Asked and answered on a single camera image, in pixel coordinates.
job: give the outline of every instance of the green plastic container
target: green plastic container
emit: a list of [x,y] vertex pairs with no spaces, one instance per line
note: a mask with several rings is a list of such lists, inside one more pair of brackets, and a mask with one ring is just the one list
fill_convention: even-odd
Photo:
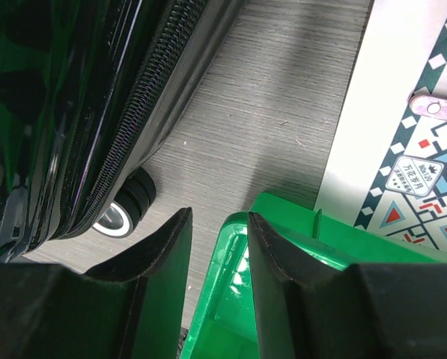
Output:
[[[351,263],[447,263],[447,254],[374,236],[321,212],[262,193],[251,208],[286,239],[335,269]],[[258,359],[258,341],[246,238],[247,212],[228,217],[220,230],[183,359]]]

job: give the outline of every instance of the red square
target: red square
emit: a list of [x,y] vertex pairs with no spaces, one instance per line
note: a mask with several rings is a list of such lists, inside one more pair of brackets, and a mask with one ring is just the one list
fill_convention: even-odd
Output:
[[423,140],[423,141],[419,142],[419,146],[421,148],[428,147],[429,145],[430,145],[430,141],[428,141],[428,140]]

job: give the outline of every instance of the gray wooden floor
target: gray wooden floor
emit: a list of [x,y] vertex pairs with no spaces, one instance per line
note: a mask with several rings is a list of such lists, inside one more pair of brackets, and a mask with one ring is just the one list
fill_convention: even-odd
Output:
[[263,190],[314,205],[369,1],[249,0],[183,119],[145,165],[159,195],[132,237],[89,231],[27,257],[84,271],[192,206],[189,326],[228,215]]

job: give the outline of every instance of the zipper teeth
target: zipper teeth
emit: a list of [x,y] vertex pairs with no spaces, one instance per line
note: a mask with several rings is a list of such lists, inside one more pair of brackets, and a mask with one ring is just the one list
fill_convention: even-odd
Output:
[[85,217],[64,236],[74,236],[90,221],[123,167],[138,140],[195,28],[207,0],[177,0],[161,35],[156,39],[148,61],[139,70],[120,119],[118,132],[110,147],[83,213]]

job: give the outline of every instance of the black wheel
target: black wheel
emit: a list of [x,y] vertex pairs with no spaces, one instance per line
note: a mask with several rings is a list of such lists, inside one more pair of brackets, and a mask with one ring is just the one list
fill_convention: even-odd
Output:
[[110,208],[93,228],[112,238],[129,236],[147,213],[156,197],[150,175],[139,168],[120,188]]

